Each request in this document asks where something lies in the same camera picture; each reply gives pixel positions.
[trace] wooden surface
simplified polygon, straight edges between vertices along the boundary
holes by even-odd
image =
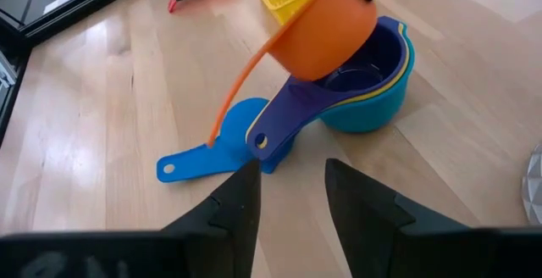
[[[162,184],[157,160],[207,139],[243,64],[278,25],[260,0],[118,0],[36,48],[0,149],[2,233],[160,228],[227,175]],[[469,225],[525,225],[542,137],[542,0],[378,0],[417,52],[405,104],[371,134],[320,122],[263,178],[255,277],[348,276],[324,192],[340,158]],[[265,58],[245,97],[287,74]]]

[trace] orange measuring cup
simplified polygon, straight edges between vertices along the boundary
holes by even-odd
[[[315,81],[341,66],[368,39],[377,23],[377,10],[366,0],[309,0],[272,36],[235,80],[207,141],[213,146],[235,94],[265,53],[291,75]]]

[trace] black metal frame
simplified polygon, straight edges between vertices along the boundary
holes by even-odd
[[[7,99],[3,103],[0,99],[0,147],[32,48],[113,1],[115,0],[71,0],[19,29],[0,19],[0,45],[8,47],[8,55],[17,57],[18,73],[17,81],[10,88]]]

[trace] light wood grain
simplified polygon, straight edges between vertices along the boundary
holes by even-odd
[[[0,232],[157,229],[229,174],[162,184],[205,141],[238,72],[279,26],[260,0],[118,0],[34,49],[0,149]],[[392,122],[309,125],[263,177],[255,277],[349,276],[324,190],[340,158],[468,225],[525,225],[520,182],[542,138],[540,0],[377,0],[417,61]],[[271,98],[270,57],[236,97]]]

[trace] handle hole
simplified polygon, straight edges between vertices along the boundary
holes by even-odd
[[[163,167],[163,172],[166,173],[166,174],[173,173],[173,171],[175,171],[175,165],[174,164],[166,164]]]
[[[260,133],[256,135],[255,143],[256,143],[256,147],[263,149],[265,148],[265,146],[268,145],[268,138],[265,136],[265,134]]]

